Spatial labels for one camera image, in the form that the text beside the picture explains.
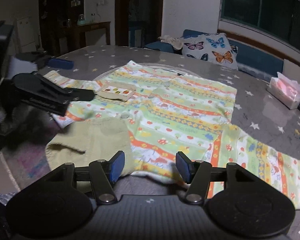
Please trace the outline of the dark wall shelf unit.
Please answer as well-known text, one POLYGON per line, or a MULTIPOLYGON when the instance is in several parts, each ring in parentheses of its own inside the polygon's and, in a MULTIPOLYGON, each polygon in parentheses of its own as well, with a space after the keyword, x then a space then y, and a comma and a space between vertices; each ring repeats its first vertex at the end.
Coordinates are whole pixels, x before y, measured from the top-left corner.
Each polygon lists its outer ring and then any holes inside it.
POLYGON ((38 9, 42 47, 52 55, 64 54, 68 29, 84 14, 84 0, 38 0, 38 9))

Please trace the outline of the grey sofa cushion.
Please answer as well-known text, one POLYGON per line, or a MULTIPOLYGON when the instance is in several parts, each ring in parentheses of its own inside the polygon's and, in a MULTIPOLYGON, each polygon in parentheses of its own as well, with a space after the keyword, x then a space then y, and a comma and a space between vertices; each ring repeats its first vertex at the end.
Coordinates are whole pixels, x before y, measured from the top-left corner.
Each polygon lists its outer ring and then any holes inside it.
POLYGON ((284 59, 282 74, 290 80, 295 80, 300 84, 300 67, 297 64, 284 59))

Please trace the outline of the dark wooden side table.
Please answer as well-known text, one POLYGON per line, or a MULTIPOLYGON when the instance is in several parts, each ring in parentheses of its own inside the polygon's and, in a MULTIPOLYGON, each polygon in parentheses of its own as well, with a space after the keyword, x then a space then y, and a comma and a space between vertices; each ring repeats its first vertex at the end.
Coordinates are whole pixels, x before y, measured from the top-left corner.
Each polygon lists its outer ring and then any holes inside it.
POLYGON ((104 30, 106 35, 106 45, 111 45, 110 40, 110 21, 99 23, 88 23, 77 25, 71 28, 74 50, 81 49, 87 46, 87 36, 93 31, 104 30))

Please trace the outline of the dark window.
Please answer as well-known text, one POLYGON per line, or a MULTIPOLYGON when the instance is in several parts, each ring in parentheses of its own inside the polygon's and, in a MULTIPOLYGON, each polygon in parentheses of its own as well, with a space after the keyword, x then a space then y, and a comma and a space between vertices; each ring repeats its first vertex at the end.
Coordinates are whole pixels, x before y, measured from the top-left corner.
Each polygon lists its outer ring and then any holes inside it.
POLYGON ((258 29, 300 51, 299 0, 223 0, 222 18, 258 29))

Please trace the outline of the blue corner sofa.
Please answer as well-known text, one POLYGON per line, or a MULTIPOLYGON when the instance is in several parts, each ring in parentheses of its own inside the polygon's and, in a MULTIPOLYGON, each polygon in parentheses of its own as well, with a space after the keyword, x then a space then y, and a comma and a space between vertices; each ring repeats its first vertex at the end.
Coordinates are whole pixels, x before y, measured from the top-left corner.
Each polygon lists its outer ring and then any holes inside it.
POLYGON ((230 40, 225 33, 210 34, 186 29, 180 38, 161 37, 145 48, 211 62, 265 81, 281 73, 300 84, 300 66, 283 57, 230 40))

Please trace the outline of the butterfly print pillow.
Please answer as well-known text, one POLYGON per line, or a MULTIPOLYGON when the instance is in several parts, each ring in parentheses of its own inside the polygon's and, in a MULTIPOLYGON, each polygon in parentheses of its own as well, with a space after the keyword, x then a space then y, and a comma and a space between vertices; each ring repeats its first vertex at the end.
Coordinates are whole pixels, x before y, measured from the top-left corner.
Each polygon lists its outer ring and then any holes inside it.
POLYGON ((182 41, 184 56, 238 70, 237 47, 224 33, 188 35, 182 41))

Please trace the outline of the pink tissue box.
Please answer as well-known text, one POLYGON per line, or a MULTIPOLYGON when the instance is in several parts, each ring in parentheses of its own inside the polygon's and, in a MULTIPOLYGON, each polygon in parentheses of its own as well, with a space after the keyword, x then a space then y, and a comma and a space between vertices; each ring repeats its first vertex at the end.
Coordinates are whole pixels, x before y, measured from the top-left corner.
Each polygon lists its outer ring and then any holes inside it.
POLYGON ((290 110, 297 109, 300 104, 300 84, 280 72, 271 78, 267 91, 290 110))

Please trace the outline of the colourful patterned children's shirt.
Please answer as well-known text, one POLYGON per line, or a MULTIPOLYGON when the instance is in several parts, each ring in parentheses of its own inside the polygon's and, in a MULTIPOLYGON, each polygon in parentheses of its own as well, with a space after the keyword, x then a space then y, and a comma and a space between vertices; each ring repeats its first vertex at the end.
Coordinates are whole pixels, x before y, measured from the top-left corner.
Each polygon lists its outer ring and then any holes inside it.
POLYGON ((236 89, 190 74, 178 75, 133 61, 93 80, 74 80, 52 70, 45 77, 63 88, 91 89, 127 96, 127 101, 96 96, 72 102, 61 124, 122 119, 128 128, 135 176, 181 183, 175 155, 212 166, 237 163, 287 196, 300 209, 300 160, 254 139, 231 123, 236 89))

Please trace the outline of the crumpled beige cloth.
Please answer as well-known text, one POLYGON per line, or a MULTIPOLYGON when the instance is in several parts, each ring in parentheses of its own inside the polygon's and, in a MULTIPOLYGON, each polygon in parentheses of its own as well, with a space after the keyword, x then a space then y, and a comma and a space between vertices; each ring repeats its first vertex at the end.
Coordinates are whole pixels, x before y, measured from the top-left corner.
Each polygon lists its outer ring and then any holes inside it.
POLYGON ((180 38, 172 37, 170 35, 163 35, 159 36, 158 40, 162 43, 170 44, 175 50, 181 50, 183 48, 183 41, 180 38))

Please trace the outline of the white refrigerator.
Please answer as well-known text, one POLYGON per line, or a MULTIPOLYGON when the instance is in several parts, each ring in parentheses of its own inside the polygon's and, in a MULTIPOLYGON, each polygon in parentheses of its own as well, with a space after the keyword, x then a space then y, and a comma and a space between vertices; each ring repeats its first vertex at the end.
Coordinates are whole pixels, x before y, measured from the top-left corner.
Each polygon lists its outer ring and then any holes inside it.
POLYGON ((22 53, 36 51, 35 35, 30 17, 23 17, 16 21, 19 48, 22 53))

